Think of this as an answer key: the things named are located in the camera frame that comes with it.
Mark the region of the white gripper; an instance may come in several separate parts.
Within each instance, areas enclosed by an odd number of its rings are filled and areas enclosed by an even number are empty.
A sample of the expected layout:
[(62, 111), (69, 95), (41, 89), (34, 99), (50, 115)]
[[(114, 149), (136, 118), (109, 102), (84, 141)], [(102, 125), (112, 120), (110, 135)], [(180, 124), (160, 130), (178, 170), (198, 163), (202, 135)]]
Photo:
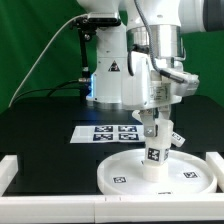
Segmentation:
[(169, 120), (170, 104), (179, 103), (181, 96), (174, 94), (171, 82), (162, 78), (152, 68), (146, 54), (133, 51), (127, 64), (130, 64), (133, 74), (126, 70), (122, 74), (121, 99), (123, 108), (127, 110), (141, 110), (140, 120), (146, 137), (157, 134), (155, 114), (151, 108), (158, 108), (159, 119)]

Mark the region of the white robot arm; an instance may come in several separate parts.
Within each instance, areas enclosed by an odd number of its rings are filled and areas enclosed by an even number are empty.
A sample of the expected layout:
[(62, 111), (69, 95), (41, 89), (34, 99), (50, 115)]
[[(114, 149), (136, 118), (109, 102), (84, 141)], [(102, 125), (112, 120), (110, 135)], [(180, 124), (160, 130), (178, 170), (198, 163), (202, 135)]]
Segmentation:
[(96, 32), (97, 68), (87, 100), (138, 110), (147, 137), (172, 104), (195, 93), (183, 70), (183, 33), (224, 30), (224, 0), (78, 0)]

